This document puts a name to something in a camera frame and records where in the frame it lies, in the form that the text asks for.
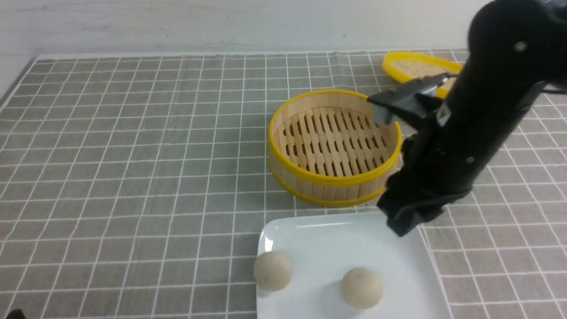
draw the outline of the bamboo steamer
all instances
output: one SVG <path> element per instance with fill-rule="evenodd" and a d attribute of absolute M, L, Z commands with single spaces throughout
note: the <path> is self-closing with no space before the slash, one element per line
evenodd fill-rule
<path fill-rule="evenodd" d="M 459 74 L 463 69 L 457 63 L 442 58 L 413 52 L 390 52 L 384 56 L 382 69 L 393 79 L 406 83 L 411 79 L 441 73 Z M 455 78 L 450 78 L 438 90 L 437 97 L 445 98 L 451 90 Z"/>
<path fill-rule="evenodd" d="M 396 171 L 398 123 L 374 124 L 367 96 L 313 91 L 281 106 L 268 128 L 268 161 L 276 179 L 307 202 L 357 205 L 384 192 Z"/>

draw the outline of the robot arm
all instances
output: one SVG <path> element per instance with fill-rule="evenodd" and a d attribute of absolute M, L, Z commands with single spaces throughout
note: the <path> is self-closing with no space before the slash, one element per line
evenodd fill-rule
<path fill-rule="evenodd" d="M 401 119 L 417 130 L 378 201 L 399 236 L 471 192 L 547 84 L 567 88 L 566 12 L 550 2 L 495 0 L 474 17 L 470 57 L 445 100 L 430 93 L 449 74 L 369 97 L 377 123 Z"/>

